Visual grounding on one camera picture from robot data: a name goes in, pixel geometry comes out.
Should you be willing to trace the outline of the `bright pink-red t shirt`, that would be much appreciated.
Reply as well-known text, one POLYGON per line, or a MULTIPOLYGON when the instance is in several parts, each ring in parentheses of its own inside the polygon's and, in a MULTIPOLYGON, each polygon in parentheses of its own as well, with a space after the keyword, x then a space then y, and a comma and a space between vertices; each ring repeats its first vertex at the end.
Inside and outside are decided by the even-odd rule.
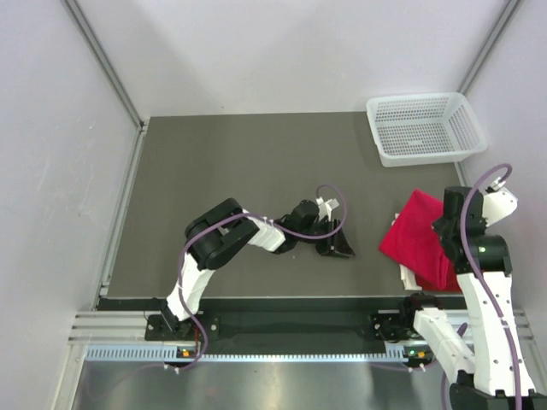
POLYGON ((397 264, 403 263, 416 276, 423 290, 459 293, 453 264, 445 256, 432 223, 441 217, 443 203, 421 190, 414 190, 397 218, 398 246, 391 226, 379 250, 397 264))

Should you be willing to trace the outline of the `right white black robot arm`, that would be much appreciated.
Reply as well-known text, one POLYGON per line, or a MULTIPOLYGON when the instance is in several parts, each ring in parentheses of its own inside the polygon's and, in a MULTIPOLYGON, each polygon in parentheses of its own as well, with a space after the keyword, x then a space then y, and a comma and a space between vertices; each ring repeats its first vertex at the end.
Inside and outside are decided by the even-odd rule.
POLYGON ((433 296, 414 293, 400 306, 399 328, 421 337, 441 365, 454 409, 544 409, 522 356, 511 300, 512 263, 491 225, 510 216, 517 198, 502 186, 484 193, 468 187, 444 192, 443 213, 432 228, 453 262, 467 307, 467 343, 433 296))

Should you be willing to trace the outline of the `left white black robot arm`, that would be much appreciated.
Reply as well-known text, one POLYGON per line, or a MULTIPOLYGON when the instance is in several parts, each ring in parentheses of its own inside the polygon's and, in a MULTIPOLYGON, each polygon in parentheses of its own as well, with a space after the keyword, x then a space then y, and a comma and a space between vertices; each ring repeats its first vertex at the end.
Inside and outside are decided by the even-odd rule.
POLYGON ((185 229, 186 244, 179 260, 174 290, 161 307, 164 328, 173 337, 193 331, 199 303, 213 273, 224 267, 245 246, 281 255, 300 242, 311 243, 321 256, 355 255, 343 231, 345 218, 332 212, 336 199, 303 200, 292 211, 272 220, 244 209, 228 198, 192 221, 185 229))

